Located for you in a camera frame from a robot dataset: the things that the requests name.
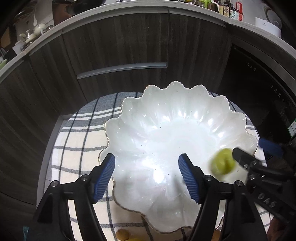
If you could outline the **tan longan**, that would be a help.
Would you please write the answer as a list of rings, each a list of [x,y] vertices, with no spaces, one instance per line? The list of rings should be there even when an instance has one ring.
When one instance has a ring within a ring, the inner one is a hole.
[[[115,237],[119,240],[119,241],[126,241],[130,238],[130,233],[128,232],[128,230],[125,230],[123,228],[118,229],[115,233]]]

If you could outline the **built-in black dishwasher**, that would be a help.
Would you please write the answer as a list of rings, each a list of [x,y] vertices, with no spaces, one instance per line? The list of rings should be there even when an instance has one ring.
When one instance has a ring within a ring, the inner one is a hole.
[[[217,92],[247,114],[261,138],[283,145],[295,142],[295,100],[266,64],[236,44]]]

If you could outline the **white scalloped ceramic bowl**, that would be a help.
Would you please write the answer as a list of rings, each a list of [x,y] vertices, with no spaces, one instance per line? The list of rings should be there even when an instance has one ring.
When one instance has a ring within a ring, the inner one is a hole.
[[[143,215],[160,233],[191,228],[200,209],[180,173],[181,154],[210,174],[220,150],[240,148],[253,155],[258,147],[246,115],[233,111],[226,97],[178,81],[164,89],[149,85],[141,97],[125,98],[120,115],[104,128],[108,143],[99,161],[115,156],[114,201]]]

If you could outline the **green apple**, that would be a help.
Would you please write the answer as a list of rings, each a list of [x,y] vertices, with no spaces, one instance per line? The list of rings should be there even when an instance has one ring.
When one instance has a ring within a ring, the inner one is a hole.
[[[219,150],[210,161],[210,170],[215,176],[227,175],[234,170],[236,161],[232,156],[232,149]]]

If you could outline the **red cap sauce bottle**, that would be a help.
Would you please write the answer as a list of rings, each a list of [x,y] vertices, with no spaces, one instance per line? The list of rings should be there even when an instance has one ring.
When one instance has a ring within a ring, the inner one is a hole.
[[[238,14],[238,20],[243,21],[243,4],[240,0],[236,1],[236,11]]]

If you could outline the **white teapot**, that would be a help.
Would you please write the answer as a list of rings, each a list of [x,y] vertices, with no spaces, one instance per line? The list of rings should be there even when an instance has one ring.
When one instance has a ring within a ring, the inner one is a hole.
[[[45,28],[46,28],[46,25],[45,25],[45,24],[38,24],[38,25],[36,25],[36,27],[34,27],[34,34],[35,34],[36,36],[41,35],[41,34],[42,34],[41,32],[42,32]]]

